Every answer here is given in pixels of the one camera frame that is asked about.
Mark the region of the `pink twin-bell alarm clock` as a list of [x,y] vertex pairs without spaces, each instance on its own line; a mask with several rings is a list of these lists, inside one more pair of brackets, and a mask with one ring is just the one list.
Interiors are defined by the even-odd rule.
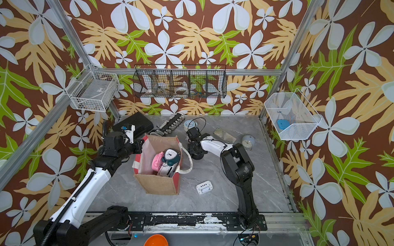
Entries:
[[151,168],[156,175],[158,175],[158,172],[164,163],[164,152],[156,154],[151,164]]

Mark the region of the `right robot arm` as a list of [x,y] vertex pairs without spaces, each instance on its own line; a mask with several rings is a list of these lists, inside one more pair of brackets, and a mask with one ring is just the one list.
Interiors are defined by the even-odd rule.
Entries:
[[242,144],[227,144],[208,133],[202,134],[196,127],[189,129],[186,134],[188,152],[193,160],[200,160],[208,153],[220,158],[222,171],[236,187],[240,225],[246,229],[255,223],[259,210],[252,191],[254,165]]

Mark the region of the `black twin-bell alarm clock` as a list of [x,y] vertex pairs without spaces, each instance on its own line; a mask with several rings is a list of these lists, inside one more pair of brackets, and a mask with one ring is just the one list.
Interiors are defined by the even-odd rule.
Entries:
[[204,152],[199,152],[199,153],[191,152],[190,155],[193,160],[201,160],[205,154]]

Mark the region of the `dark green alarm clock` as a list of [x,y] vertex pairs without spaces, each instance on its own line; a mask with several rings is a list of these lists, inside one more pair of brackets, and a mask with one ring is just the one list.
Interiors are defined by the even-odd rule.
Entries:
[[167,149],[164,152],[164,155],[162,157],[163,163],[166,164],[167,166],[174,166],[175,164],[178,164],[181,160],[181,155],[180,152],[177,152],[174,149]]

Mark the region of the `canvas bag with red sides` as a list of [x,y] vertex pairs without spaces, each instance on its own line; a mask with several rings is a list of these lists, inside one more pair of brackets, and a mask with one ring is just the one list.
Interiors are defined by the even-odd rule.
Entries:
[[180,177],[193,170],[190,153],[177,137],[145,135],[135,156],[134,177],[147,194],[178,195]]

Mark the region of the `white rectangular digital clock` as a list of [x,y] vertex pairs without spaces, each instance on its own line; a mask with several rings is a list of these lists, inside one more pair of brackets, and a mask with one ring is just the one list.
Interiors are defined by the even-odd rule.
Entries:
[[173,177],[177,167],[178,165],[168,166],[167,164],[163,164],[158,172],[158,176]]

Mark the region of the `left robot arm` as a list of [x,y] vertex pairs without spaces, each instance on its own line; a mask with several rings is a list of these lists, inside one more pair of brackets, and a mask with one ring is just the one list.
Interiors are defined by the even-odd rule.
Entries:
[[82,183],[50,219],[39,221],[33,229],[38,246],[87,246],[112,228],[126,229],[126,207],[111,206],[100,216],[84,223],[84,216],[102,187],[133,154],[140,154],[144,140],[134,138],[135,126],[124,124],[120,131],[103,129],[103,146],[90,162]]

